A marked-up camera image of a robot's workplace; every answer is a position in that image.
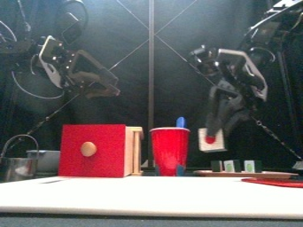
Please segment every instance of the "metal rod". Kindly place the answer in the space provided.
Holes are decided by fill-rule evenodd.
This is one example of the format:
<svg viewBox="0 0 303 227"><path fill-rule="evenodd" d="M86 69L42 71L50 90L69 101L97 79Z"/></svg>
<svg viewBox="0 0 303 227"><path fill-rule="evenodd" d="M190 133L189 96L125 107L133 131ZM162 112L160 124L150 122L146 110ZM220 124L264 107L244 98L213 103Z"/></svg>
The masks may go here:
<svg viewBox="0 0 303 227"><path fill-rule="evenodd" d="M153 57L154 57L154 2L149 0L149 91L148 91L148 135L153 128ZM152 168L152 141L148 140L148 168Z"/></svg>

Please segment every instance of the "blue object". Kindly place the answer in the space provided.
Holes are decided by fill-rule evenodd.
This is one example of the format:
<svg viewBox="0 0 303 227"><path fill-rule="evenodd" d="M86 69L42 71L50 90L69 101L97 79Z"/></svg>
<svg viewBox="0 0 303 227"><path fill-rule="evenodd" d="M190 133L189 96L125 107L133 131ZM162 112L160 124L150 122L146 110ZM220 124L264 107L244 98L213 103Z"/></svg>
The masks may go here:
<svg viewBox="0 0 303 227"><path fill-rule="evenodd" d="M185 119L182 117L178 117L176 119L176 127L177 128L185 128L186 127L186 125L185 125Z"/></svg>

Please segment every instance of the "red cup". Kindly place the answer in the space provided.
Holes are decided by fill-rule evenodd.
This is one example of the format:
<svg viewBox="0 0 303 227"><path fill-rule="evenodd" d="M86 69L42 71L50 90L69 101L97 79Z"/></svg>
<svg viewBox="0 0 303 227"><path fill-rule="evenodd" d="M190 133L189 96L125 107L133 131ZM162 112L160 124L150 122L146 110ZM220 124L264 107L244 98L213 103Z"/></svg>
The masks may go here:
<svg viewBox="0 0 303 227"><path fill-rule="evenodd" d="M188 153L189 130L156 128L150 130L150 144L157 176L182 176Z"/></svg>

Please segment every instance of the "wooden knob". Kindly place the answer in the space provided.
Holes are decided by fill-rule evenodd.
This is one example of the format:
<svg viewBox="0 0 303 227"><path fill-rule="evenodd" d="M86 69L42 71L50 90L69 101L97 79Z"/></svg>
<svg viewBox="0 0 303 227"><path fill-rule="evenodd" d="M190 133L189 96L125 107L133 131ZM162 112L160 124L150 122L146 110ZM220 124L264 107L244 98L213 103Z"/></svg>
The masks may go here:
<svg viewBox="0 0 303 227"><path fill-rule="evenodd" d="M82 156L89 157L96 153L96 151L97 151L97 147L90 142L82 143L80 147L80 152Z"/></svg>

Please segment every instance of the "white table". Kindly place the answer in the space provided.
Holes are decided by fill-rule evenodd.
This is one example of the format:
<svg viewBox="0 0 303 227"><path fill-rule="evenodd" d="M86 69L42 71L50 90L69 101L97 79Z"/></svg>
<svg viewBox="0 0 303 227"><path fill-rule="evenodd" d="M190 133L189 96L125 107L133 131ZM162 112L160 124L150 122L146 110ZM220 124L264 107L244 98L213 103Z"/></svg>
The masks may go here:
<svg viewBox="0 0 303 227"><path fill-rule="evenodd" d="M303 219L303 189L236 177L49 177L0 184L0 212Z"/></svg>

